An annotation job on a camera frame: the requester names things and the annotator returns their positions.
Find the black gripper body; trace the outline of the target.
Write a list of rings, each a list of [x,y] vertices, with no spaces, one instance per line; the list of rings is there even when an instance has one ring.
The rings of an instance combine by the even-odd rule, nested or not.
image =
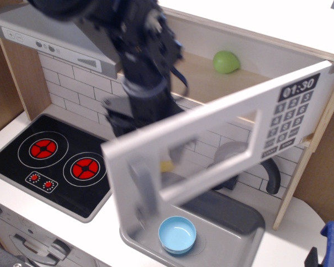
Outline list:
[[[147,89],[135,83],[123,83],[125,97],[102,100],[106,118],[116,137],[183,112],[173,99],[168,83]]]

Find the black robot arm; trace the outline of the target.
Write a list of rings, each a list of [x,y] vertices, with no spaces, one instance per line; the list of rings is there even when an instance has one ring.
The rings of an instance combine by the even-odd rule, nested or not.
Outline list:
[[[124,72],[124,98],[103,102],[115,136],[181,113],[171,95],[171,75],[181,44],[157,1],[32,1],[45,16],[73,21],[103,52],[109,38]]]

